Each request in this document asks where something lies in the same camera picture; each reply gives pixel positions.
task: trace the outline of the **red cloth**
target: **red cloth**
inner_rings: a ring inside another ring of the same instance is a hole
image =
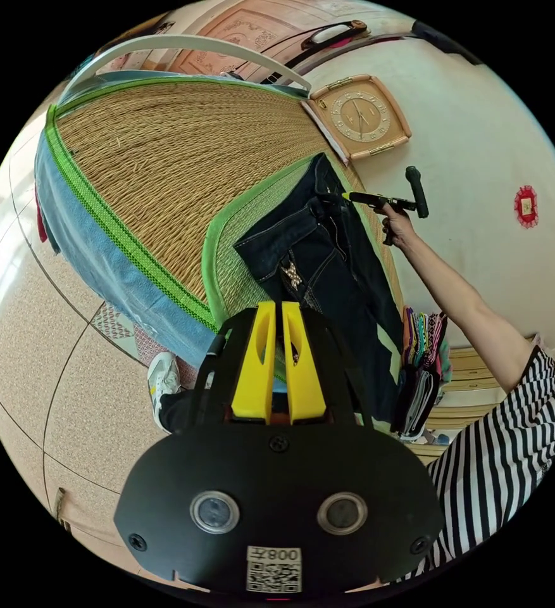
[[[45,226],[43,226],[41,208],[39,207],[39,200],[37,199],[37,186],[35,186],[35,203],[37,205],[37,232],[39,233],[40,241],[45,243],[45,241],[47,241],[47,232],[45,231]]]

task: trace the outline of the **yellow bracket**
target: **yellow bracket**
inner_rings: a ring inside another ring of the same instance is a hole
[[[315,369],[311,346],[300,306],[283,302],[285,371],[290,408],[290,424],[324,416],[326,403]],[[261,302],[256,311],[244,361],[232,403],[237,418],[271,422],[273,374],[275,372],[275,302]],[[294,360],[292,344],[297,352]]]
[[[283,302],[282,315],[290,423],[321,418],[326,412],[326,402],[321,392],[300,306],[296,302]],[[290,344],[298,354],[296,362],[292,348],[289,348]]]
[[[271,421],[276,328],[275,302],[261,302],[231,406],[237,418]]]

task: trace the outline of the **tiled floor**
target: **tiled floor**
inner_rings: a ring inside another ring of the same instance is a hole
[[[44,111],[35,114],[0,168],[0,438],[45,509],[53,509],[58,488],[66,490],[62,516],[74,539],[153,578],[112,520],[132,465],[165,436],[153,422],[146,381],[164,349],[40,242],[33,166]],[[191,387],[195,370],[179,364]]]

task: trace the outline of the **qr code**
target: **qr code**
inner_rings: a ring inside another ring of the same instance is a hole
[[[247,590],[263,593],[299,593],[300,563],[248,562]]]

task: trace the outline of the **black and white striped top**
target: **black and white striped top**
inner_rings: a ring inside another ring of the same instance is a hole
[[[555,361],[538,346],[517,387],[460,432],[427,470],[446,525],[403,580],[473,549],[528,500],[555,458]]]

